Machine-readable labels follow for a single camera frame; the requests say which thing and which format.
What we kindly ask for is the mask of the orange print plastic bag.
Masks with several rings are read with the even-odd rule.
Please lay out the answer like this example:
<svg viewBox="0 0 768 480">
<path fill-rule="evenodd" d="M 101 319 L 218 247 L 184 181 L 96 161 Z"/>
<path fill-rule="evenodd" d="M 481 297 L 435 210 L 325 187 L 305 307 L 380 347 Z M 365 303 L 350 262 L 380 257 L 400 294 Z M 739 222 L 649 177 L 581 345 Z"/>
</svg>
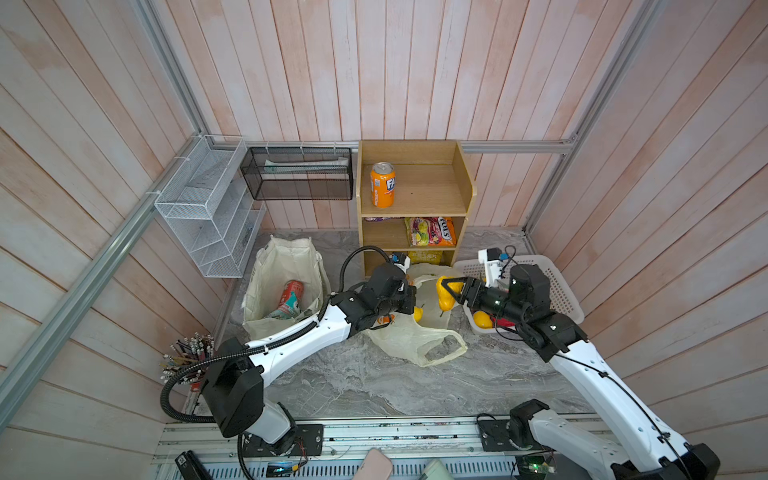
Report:
<svg viewBox="0 0 768 480">
<path fill-rule="evenodd" d="M 457 331 L 448 328 L 450 312 L 439 307 L 437 281 L 442 277 L 461 277 L 448 266 L 427 263 L 412 265 L 407 273 L 409 283 L 417 288 L 416 307 L 422 316 L 392 314 L 393 323 L 386 328 L 367 331 L 372 342 L 387 355 L 407 360 L 419 367 L 444 364 L 464 355 L 467 344 Z"/>
</svg>

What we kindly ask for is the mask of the teal snack packet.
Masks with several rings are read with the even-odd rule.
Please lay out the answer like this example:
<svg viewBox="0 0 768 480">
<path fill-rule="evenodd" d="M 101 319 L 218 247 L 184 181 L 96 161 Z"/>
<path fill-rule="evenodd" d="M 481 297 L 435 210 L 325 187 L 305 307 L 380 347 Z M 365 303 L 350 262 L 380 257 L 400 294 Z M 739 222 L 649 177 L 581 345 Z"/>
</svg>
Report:
<svg viewBox="0 0 768 480">
<path fill-rule="evenodd" d="M 301 309 L 294 304 L 281 304 L 274 311 L 267 315 L 267 318 L 276 320 L 292 320 L 295 319 L 301 312 Z"/>
</svg>

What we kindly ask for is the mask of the yellow bell pepper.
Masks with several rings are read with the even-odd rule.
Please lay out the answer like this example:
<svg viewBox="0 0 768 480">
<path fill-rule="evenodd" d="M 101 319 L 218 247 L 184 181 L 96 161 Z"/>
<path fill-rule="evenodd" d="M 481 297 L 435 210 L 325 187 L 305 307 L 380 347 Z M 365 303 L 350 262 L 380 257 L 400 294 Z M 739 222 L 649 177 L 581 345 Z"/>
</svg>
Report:
<svg viewBox="0 0 768 480">
<path fill-rule="evenodd" d="M 451 311 L 461 296 L 464 281 L 461 278 L 442 276 L 437 280 L 438 305 L 442 312 Z"/>
</svg>

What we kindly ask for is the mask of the red cola can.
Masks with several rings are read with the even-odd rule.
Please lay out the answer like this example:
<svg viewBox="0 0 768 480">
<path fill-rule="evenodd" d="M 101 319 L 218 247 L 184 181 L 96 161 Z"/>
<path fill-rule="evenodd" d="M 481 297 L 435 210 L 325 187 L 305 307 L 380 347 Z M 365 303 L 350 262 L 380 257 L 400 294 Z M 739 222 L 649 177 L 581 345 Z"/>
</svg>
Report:
<svg viewBox="0 0 768 480">
<path fill-rule="evenodd" d="M 279 307 L 288 310 L 299 310 L 304 293 L 304 284 L 299 280 L 289 280 L 282 291 Z"/>
</svg>

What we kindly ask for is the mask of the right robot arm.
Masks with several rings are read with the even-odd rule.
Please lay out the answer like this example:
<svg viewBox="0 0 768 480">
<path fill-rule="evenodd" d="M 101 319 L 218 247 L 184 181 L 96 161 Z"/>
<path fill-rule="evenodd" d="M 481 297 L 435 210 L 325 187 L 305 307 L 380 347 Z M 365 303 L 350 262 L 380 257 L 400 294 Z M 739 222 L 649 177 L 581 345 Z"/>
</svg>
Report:
<svg viewBox="0 0 768 480">
<path fill-rule="evenodd" d="M 611 443 L 530 400 L 511 409 L 510 443 L 548 447 L 594 479 L 713 479 L 721 462 L 704 443 L 692 444 L 662 421 L 607 365 L 586 333 L 551 307 L 550 280 L 536 265 L 515 265 L 509 286 L 492 277 L 442 277 L 439 305 L 456 304 L 491 320 L 508 320 L 514 333 L 565 377 L 616 437 Z"/>
</svg>

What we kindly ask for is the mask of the cream canvas tote bag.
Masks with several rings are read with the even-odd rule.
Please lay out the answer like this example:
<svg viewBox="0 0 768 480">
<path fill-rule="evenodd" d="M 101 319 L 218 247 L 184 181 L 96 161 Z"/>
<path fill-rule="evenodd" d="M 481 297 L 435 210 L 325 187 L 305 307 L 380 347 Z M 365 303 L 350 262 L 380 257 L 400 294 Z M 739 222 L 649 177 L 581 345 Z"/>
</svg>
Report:
<svg viewBox="0 0 768 480">
<path fill-rule="evenodd" d="M 267 318 L 280 303 L 285 284 L 299 280 L 304 284 L 300 314 L 292 320 Z M 309 238 L 285 240 L 273 237 L 257 252 L 243 302 L 243 326 L 252 340 L 265 339 L 317 313 L 330 281 L 322 255 Z"/>
</svg>

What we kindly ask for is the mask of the white plastic fruit basket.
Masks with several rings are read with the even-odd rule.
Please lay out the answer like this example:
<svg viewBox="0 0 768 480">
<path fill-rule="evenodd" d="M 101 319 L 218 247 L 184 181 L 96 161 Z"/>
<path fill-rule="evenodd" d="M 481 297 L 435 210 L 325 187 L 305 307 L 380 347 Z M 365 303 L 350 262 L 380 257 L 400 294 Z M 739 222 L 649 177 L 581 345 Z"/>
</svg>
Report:
<svg viewBox="0 0 768 480">
<path fill-rule="evenodd" d="M 520 255 L 516 256 L 515 260 L 519 264 L 538 266 L 549 278 L 550 304 L 553 310 L 568 316 L 576 324 L 581 324 L 584 321 L 585 315 L 579 301 L 571 291 L 561 272 L 549 258 L 543 255 Z M 477 259 L 457 261 L 453 268 L 464 276 L 485 280 L 484 266 Z"/>
</svg>

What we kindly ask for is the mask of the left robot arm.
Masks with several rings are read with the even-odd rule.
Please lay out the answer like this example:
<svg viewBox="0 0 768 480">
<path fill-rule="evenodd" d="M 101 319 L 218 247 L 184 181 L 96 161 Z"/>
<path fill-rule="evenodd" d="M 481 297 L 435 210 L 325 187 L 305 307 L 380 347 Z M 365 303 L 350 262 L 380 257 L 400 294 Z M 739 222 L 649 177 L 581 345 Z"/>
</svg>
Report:
<svg viewBox="0 0 768 480">
<path fill-rule="evenodd" d="M 381 328 L 381 318 L 415 311 L 409 257 L 394 252 L 383 258 L 368 280 L 330 294 L 317 313 L 299 323 L 248 344 L 227 341 L 218 355 L 181 368 L 161 390 L 163 412 L 184 423 L 214 422 L 223 437 L 240 443 L 258 440 L 274 456 L 290 453 L 298 443 L 296 422 L 286 407 L 266 398 L 266 388 L 320 350 Z M 197 373 L 203 376 L 200 392 L 210 410 L 207 416 L 185 414 L 170 403 L 173 388 Z"/>
</svg>

